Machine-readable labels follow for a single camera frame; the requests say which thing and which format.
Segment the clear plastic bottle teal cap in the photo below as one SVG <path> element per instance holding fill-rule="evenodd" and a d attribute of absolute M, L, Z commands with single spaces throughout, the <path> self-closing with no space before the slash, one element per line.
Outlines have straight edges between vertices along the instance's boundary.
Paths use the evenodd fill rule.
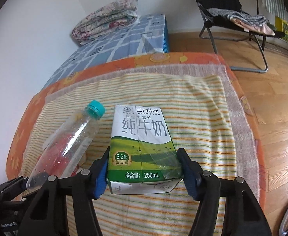
<path fill-rule="evenodd" d="M 99 120 L 104 113 L 104 106 L 95 100 L 74 112 L 46 141 L 26 183 L 27 189 L 39 189 L 49 176 L 67 178 L 73 175 L 99 132 Z"/>

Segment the green white milk carton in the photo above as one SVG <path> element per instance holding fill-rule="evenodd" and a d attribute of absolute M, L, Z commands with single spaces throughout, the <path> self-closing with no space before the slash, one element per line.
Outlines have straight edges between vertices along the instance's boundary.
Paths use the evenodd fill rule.
<path fill-rule="evenodd" d="M 116 105 L 107 168 L 111 194 L 170 193 L 181 179 L 161 108 Z"/>

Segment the red tissue box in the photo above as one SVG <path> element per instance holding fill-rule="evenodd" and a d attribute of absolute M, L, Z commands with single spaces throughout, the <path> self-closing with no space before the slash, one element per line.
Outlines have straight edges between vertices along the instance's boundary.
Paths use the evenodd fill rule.
<path fill-rule="evenodd" d="M 67 152 L 64 150 L 54 155 L 54 161 L 49 166 L 47 173 L 58 178 L 71 177 L 86 162 L 86 151 L 91 144 L 90 137 L 80 143 L 74 144 Z"/>

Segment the orange floral mattress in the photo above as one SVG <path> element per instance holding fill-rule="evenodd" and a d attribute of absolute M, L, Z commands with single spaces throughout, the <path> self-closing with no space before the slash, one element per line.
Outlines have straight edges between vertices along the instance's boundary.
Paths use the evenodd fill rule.
<path fill-rule="evenodd" d="M 45 87 L 30 101 L 6 162 L 28 191 L 73 176 L 109 153 L 98 214 L 114 208 L 191 215 L 176 157 L 217 177 L 242 177 L 260 206 L 265 177 L 254 116 L 221 56 L 158 53 L 97 65 Z"/>

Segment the blue plaid mattress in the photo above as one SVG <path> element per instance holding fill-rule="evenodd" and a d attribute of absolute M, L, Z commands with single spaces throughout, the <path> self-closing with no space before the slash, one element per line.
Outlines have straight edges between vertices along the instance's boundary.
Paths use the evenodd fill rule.
<path fill-rule="evenodd" d="M 169 35 L 163 14 L 141 16 L 137 22 L 79 47 L 50 77 L 44 87 L 77 72 L 131 56 L 169 52 Z"/>

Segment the folded floral quilt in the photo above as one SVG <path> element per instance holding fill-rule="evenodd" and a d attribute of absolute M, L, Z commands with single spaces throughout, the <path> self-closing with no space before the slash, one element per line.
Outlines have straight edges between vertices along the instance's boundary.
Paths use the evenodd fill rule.
<path fill-rule="evenodd" d="M 134 24 L 139 18 L 138 0 L 116 0 L 84 17 L 72 30 L 81 44 Z"/>

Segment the striped clothes on chair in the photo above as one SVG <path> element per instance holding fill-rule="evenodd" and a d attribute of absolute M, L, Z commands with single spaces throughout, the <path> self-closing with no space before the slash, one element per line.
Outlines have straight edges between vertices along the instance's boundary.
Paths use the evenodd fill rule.
<path fill-rule="evenodd" d="M 237 12 L 234 10 L 209 8 L 208 12 L 214 17 L 223 17 L 235 25 L 243 28 L 244 31 L 253 31 L 259 34 L 274 36 L 275 32 L 271 29 L 265 16 L 255 15 L 252 16 L 245 12 Z"/>

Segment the yellow box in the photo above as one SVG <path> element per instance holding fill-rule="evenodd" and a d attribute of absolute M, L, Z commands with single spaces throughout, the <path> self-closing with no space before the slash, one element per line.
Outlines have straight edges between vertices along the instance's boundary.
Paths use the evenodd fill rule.
<path fill-rule="evenodd" d="M 275 27 L 278 31 L 281 31 L 285 34 L 282 39 L 288 42 L 288 22 L 276 16 Z"/>

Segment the black folding chair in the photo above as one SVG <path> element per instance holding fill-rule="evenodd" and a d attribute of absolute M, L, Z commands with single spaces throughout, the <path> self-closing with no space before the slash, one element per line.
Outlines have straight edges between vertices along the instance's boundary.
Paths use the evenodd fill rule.
<path fill-rule="evenodd" d="M 246 40 L 254 40 L 258 45 L 258 49 L 261 53 L 263 62 L 265 67 L 263 69 L 253 69 L 253 68 L 243 68 L 243 67 L 231 67 L 232 71 L 245 71 L 249 73 L 258 73 L 258 74 L 265 74 L 269 70 L 269 66 L 264 54 L 266 39 L 270 38 L 281 38 L 284 37 L 284 33 L 281 31 L 277 31 L 274 27 L 270 26 L 270 23 L 267 22 L 267 25 L 273 29 L 275 32 L 274 36 L 259 34 L 253 31 L 246 32 L 243 28 L 235 25 L 233 22 L 224 19 L 223 17 L 214 17 L 209 12 L 209 8 L 218 8 L 218 9 L 227 9 L 227 10 L 234 10 L 237 12 L 245 12 L 243 11 L 242 5 L 239 0 L 195 0 L 197 6 L 200 10 L 200 14 L 204 21 L 203 27 L 199 33 L 199 38 L 201 39 L 209 39 L 211 41 L 213 50 L 215 54 L 218 54 L 218 49 L 215 44 L 215 40 L 225 40 L 225 41 L 246 41 Z M 239 32 L 246 32 L 248 36 L 244 38 L 227 38 L 227 37 L 214 37 L 211 28 L 212 27 L 220 27 L 226 28 L 229 30 L 239 31 Z"/>

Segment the striped hanging towel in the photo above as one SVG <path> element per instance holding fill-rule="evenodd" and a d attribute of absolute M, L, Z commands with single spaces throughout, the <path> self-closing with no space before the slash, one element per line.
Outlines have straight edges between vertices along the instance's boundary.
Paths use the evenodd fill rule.
<path fill-rule="evenodd" d="M 284 19 L 285 18 L 285 4 L 284 0 L 262 0 L 262 6 L 267 12 Z"/>

